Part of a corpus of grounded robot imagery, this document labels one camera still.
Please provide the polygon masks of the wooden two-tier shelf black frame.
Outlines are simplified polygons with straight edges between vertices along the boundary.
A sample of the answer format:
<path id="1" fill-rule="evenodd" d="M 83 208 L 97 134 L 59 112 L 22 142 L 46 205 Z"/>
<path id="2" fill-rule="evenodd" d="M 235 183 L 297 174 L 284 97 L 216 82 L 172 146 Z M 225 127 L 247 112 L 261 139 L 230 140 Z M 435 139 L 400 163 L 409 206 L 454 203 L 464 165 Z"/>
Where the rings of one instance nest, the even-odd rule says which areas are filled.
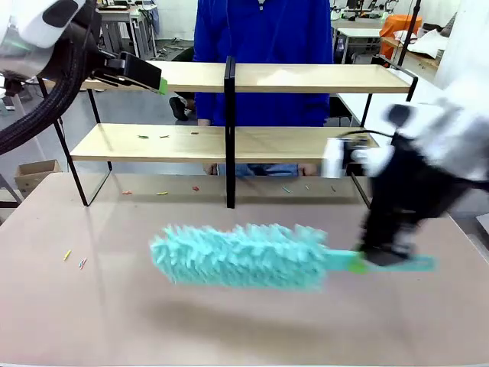
<path id="1" fill-rule="evenodd" d="M 382 58 L 371 65 L 311 65 L 236 63 L 185 63 L 149 61 L 160 68 L 167 80 L 167 92 L 223 93 L 226 125 L 223 128 L 190 128 L 170 125 L 103 124 L 96 126 L 74 148 L 69 149 L 59 125 L 58 138 L 70 171 L 75 179 L 84 206 L 90 206 L 93 196 L 85 195 L 75 168 L 75 161 L 165 163 L 224 163 L 225 205 L 232 209 L 236 199 L 235 165 L 255 163 L 317 163 L 322 149 L 304 153 L 305 145 L 295 141 L 292 152 L 284 153 L 273 147 L 260 148 L 257 137 L 279 135 L 311 135 L 311 128 L 236 128 L 235 96 L 237 93 L 406 93 L 412 96 L 418 79 L 407 83 L 391 73 Z M 148 139 L 138 135 L 147 135 Z"/>

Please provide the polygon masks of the person torso blue sweater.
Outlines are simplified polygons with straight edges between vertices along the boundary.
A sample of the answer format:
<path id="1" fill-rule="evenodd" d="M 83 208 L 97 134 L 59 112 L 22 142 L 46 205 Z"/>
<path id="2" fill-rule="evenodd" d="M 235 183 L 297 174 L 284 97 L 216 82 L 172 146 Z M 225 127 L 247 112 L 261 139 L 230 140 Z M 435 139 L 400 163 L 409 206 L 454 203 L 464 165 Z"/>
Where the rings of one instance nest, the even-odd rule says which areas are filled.
<path id="1" fill-rule="evenodd" d="M 329 0 L 198 0 L 193 59 L 200 63 L 331 64 Z M 239 93 L 238 126 L 310 125 L 313 94 Z"/>

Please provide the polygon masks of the person blue jeans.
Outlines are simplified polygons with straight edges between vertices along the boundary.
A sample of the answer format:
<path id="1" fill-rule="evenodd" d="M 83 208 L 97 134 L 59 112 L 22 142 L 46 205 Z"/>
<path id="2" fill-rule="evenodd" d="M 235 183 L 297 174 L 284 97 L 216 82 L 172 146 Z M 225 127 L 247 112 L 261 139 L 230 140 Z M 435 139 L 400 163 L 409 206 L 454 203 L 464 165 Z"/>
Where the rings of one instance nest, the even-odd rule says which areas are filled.
<path id="1" fill-rule="evenodd" d="M 236 164 L 237 177 L 298 177 L 297 164 Z"/>

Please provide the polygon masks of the person right forearm blue sleeve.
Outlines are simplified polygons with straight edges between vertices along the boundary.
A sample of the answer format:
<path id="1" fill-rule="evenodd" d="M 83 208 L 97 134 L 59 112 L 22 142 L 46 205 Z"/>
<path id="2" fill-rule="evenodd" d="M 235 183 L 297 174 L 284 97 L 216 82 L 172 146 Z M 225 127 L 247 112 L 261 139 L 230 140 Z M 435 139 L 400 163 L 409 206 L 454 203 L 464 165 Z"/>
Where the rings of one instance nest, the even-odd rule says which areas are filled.
<path id="1" fill-rule="evenodd" d="M 195 103 L 198 126 L 210 126 L 215 110 L 215 94 L 196 93 Z"/>

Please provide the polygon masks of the brown cardboard box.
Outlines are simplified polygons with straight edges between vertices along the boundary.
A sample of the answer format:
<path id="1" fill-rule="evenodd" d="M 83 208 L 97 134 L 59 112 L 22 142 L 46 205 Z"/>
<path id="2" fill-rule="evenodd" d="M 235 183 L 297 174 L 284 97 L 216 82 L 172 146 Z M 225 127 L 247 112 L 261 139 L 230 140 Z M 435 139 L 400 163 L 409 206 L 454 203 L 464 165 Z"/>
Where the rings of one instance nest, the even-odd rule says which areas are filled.
<path id="1" fill-rule="evenodd" d="M 15 183 L 24 198 L 27 198 L 49 174 L 61 172 L 57 160 L 21 164 L 15 173 Z"/>

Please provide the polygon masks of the orange cloth cover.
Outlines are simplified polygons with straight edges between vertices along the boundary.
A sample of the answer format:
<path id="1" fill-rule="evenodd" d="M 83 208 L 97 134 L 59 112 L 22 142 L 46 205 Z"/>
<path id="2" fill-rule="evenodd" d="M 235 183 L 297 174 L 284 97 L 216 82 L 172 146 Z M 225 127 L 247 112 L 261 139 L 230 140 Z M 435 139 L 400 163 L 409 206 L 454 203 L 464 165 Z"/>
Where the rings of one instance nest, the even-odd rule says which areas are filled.
<path id="1" fill-rule="evenodd" d="M 381 28 L 380 37 L 393 37 L 396 31 L 408 31 L 412 15 L 388 15 Z"/>

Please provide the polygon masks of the teal fluffy duster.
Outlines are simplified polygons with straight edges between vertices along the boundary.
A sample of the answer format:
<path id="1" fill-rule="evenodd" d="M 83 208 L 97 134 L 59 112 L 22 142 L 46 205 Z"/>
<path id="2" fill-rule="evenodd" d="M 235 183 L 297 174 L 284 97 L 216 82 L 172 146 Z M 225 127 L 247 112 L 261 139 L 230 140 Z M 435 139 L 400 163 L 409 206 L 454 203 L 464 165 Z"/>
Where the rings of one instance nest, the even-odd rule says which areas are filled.
<path id="1" fill-rule="evenodd" d="M 153 264 L 173 283 L 298 291 L 321 288 L 330 271 L 348 271 L 351 258 L 362 254 L 331 249 L 327 242 L 326 232 L 308 226 L 248 224 L 230 232 L 167 226 L 150 250 Z M 423 255 L 389 265 L 364 259 L 369 272 L 436 267 L 434 258 Z"/>

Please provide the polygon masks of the black stand pole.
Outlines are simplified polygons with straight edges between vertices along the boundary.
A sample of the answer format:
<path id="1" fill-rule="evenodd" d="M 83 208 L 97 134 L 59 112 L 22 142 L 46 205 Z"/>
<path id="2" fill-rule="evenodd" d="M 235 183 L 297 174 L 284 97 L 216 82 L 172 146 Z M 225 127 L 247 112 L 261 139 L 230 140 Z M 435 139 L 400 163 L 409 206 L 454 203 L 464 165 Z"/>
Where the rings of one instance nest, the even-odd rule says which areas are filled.
<path id="1" fill-rule="evenodd" d="M 417 16 L 419 14 L 421 1 L 422 0 L 416 0 L 415 5 L 414 5 L 414 8 L 413 8 L 413 14 L 412 14 L 412 18 L 411 18 L 411 21 L 410 21 L 410 26 L 408 28 L 408 32 L 406 34 L 405 41 L 403 42 L 403 46 L 402 46 L 402 50 L 401 50 L 401 53 L 400 53 L 400 57 L 399 57 L 399 60 L 397 62 L 397 66 L 399 68 L 402 67 L 403 62 L 404 62 L 404 58 L 406 56 L 406 52 L 408 51 L 408 45 L 410 44 L 412 33 L 413 33 L 413 30 L 414 30 L 415 25 L 416 25 L 416 19 L 417 19 Z"/>

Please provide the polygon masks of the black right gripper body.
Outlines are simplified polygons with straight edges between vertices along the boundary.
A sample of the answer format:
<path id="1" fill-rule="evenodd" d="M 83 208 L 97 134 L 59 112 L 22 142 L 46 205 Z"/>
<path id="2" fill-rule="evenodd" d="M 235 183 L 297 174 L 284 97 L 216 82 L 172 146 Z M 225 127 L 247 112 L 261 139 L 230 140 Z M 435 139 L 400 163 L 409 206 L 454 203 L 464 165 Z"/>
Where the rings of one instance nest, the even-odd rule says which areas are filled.
<path id="1" fill-rule="evenodd" d="M 415 255 L 413 237 L 419 224 L 442 215 L 463 194 L 463 182 L 428 165 L 398 134 L 393 154 L 373 179 L 372 201 L 358 247 L 374 264 L 398 264 Z"/>

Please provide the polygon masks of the white crumpled cloth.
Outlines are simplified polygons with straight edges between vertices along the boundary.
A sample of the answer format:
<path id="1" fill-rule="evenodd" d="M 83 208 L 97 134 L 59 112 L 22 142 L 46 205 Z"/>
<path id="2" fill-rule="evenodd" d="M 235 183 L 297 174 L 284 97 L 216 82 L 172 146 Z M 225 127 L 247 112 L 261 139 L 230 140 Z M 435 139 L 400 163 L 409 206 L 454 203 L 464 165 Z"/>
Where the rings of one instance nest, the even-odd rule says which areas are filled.
<path id="1" fill-rule="evenodd" d="M 447 37 L 443 37 L 437 30 L 425 33 L 422 37 L 417 37 L 415 33 L 407 46 L 407 50 L 412 53 L 429 55 L 435 59 L 440 50 L 445 50 L 449 42 Z"/>

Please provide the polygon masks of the white side table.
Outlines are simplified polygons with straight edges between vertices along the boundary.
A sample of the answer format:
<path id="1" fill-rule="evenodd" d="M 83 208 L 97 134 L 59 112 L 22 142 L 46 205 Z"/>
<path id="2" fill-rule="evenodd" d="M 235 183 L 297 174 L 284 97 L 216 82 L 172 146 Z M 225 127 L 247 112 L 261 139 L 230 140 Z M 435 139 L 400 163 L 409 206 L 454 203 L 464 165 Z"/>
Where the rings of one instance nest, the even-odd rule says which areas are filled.
<path id="1" fill-rule="evenodd" d="M 442 94 L 442 90 L 437 86 L 425 81 L 423 78 L 418 80 L 411 102 L 431 102 Z M 338 97 L 347 107 L 349 112 L 361 123 L 367 105 L 367 93 L 339 93 Z M 407 94 L 395 93 L 375 93 L 371 97 L 367 117 L 364 122 L 366 129 L 375 130 L 383 133 L 392 133 L 394 127 L 387 122 L 383 113 L 387 107 L 395 103 L 406 101 Z"/>

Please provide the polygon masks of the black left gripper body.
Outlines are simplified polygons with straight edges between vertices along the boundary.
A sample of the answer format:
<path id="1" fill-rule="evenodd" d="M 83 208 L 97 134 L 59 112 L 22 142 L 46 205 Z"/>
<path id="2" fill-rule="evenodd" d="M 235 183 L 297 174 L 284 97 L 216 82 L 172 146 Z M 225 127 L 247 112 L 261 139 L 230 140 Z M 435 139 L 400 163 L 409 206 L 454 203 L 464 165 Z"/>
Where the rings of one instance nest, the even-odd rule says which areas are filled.
<path id="1" fill-rule="evenodd" d="M 89 78 L 110 86 L 136 86 L 152 92 L 160 91 L 160 68 L 125 51 L 116 55 L 99 51 L 91 55 L 88 72 Z"/>

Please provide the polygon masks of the person left forearm blue sleeve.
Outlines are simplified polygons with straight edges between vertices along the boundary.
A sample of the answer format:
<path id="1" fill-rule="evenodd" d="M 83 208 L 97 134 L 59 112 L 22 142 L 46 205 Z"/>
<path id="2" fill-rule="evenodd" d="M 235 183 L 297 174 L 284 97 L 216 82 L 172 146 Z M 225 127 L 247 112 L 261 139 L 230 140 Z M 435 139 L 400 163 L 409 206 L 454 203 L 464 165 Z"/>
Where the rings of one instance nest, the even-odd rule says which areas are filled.
<path id="1" fill-rule="evenodd" d="M 310 125 L 323 126 L 330 115 L 330 95 L 328 93 L 313 94 L 310 99 Z"/>

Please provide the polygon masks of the black office chair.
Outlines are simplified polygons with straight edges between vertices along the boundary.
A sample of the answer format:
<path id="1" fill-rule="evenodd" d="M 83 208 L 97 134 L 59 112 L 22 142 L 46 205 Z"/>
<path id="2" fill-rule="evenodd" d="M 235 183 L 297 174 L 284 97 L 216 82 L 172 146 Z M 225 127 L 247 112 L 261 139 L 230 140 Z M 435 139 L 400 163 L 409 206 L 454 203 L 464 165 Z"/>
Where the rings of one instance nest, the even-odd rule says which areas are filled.
<path id="1" fill-rule="evenodd" d="M 194 55 L 193 47 L 186 48 L 181 53 L 173 58 L 176 62 L 192 62 Z M 187 112 L 194 113 L 196 111 L 195 106 L 195 93 L 194 92 L 176 92 L 177 97 L 169 99 L 169 104 L 173 112 L 173 116 L 180 121 L 187 121 Z"/>

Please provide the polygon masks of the white background table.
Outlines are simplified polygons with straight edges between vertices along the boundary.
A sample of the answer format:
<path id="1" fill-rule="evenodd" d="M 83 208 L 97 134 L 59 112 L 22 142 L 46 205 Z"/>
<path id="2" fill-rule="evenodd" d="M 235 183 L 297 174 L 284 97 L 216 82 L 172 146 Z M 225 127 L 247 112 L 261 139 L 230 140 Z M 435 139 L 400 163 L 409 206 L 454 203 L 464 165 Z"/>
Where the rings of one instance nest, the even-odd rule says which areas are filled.
<path id="1" fill-rule="evenodd" d="M 337 19 L 332 21 L 333 51 L 341 56 L 339 63 L 345 64 L 350 49 L 360 47 L 366 51 L 380 48 L 380 32 L 384 21 L 357 18 L 355 21 Z"/>

